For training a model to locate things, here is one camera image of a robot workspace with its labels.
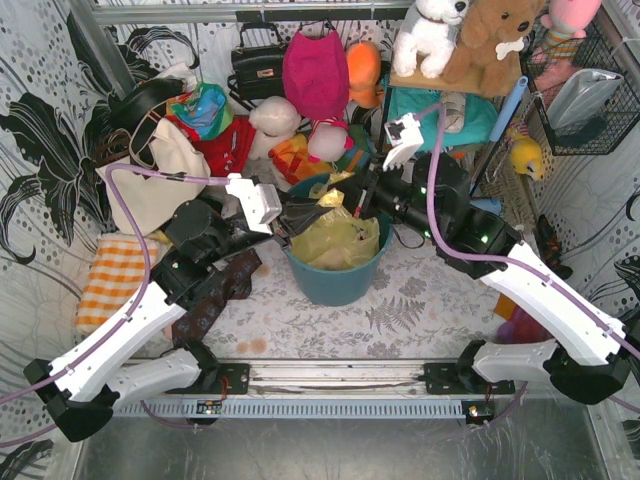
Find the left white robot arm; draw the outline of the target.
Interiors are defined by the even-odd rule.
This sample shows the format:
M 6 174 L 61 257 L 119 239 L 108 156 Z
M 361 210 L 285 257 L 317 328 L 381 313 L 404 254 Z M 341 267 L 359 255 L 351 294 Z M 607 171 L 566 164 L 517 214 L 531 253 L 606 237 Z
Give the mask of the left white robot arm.
M 234 293 L 216 262 L 237 260 L 271 239 L 286 245 L 328 211 L 313 199 L 285 192 L 276 197 L 282 210 L 266 232 L 250 230 L 242 214 L 223 218 L 204 200 L 180 205 L 165 229 L 171 249 L 145 273 L 132 297 L 66 354 L 25 367 L 26 379 L 67 440 L 85 440 L 116 411 L 164 392 L 228 392 L 220 362 L 199 340 L 183 340 L 156 360 L 126 363 L 155 333 L 202 306 L 207 295 Z

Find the yellow plastic trash bag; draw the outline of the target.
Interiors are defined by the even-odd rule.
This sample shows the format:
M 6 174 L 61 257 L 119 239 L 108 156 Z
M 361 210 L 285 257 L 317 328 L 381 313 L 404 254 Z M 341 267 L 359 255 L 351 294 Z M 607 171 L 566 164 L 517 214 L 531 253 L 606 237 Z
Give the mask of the yellow plastic trash bag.
M 320 270 L 340 271 L 362 266 L 379 253 L 379 221 L 355 218 L 345 208 L 345 194 L 330 187 L 333 181 L 352 176 L 332 173 L 327 180 L 312 183 L 309 197 L 330 210 L 291 240 L 290 253 L 297 260 Z

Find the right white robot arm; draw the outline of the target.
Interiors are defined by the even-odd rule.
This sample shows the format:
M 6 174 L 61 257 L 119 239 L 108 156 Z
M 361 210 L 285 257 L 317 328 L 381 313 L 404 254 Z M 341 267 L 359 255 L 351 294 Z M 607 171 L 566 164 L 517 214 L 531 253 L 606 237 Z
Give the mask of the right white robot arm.
M 503 381 L 547 382 L 568 398 L 595 405 L 620 391 L 639 352 L 639 323 L 590 304 L 551 271 L 501 217 L 472 205 L 470 175 L 446 154 L 420 156 L 412 179 L 374 167 L 329 188 L 367 218 L 385 213 L 436 246 L 445 263 L 513 300 L 550 339 L 471 342 L 456 364 L 458 383 L 477 393 Z

